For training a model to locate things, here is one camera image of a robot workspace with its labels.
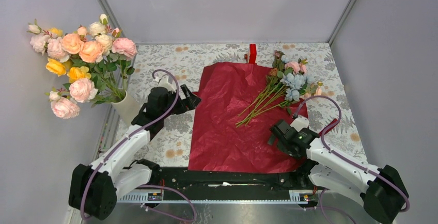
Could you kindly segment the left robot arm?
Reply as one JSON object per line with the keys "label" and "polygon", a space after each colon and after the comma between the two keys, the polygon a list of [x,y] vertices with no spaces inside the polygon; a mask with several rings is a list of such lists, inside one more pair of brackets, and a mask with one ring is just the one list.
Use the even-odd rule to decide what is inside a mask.
{"label": "left robot arm", "polygon": [[146,103],[132,119],[123,138],[89,165],[79,164],[72,173],[69,205],[79,210],[83,220],[104,220],[116,201],[135,188],[155,188],[160,175],[151,166],[139,163],[124,170],[128,160],[147,145],[164,126],[164,120],[194,110],[201,98],[186,85],[178,89],[158,86],[151,89]]}

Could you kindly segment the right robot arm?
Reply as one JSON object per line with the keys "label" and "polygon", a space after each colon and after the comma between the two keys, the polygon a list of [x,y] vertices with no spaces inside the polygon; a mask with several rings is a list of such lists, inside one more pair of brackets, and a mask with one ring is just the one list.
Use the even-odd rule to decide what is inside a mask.
{"label": "right robot arm", "polygon": [[295,159],[305,159],[296,175],[298,186],[313,185],[339,193],[362,206],[379,223],[393,223],[409,198],[397,169],[360,161],[330,148],[328,142],[309,129],[308,120],[298,116],[292,123],[278,120],[270,127],[268,143]]}

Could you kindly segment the brown paper bouquet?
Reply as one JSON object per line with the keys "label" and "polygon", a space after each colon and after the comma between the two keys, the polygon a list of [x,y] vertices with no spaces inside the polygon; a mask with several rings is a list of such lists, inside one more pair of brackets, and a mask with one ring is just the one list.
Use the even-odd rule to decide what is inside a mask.
{"label": "brown paper bouquet", "polygon": [[290,111],[293,104],[320,95],[324,83],[317,81],[307,70],[308,60],[293,60],[282,51],[274,52],[272,69],[266,78],[265,88],[241,114],[249,113],[237,127],[248,125],[255,117],[275,108]]}

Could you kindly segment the brown and red wrapping paper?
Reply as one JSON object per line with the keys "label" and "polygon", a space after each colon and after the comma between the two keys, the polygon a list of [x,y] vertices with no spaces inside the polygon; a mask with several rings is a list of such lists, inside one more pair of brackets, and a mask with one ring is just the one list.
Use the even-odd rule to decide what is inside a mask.
{"label": "brown and red wrapping paper", "polygon": [[279,106],[252,118],[255,99],[267,84],[270,68],[249,63],[218,62],[203,69],[195,109],[188,169],[248,173],[285,173],[298,169],[296,159],[268,144],[270,127],[292,117]]}

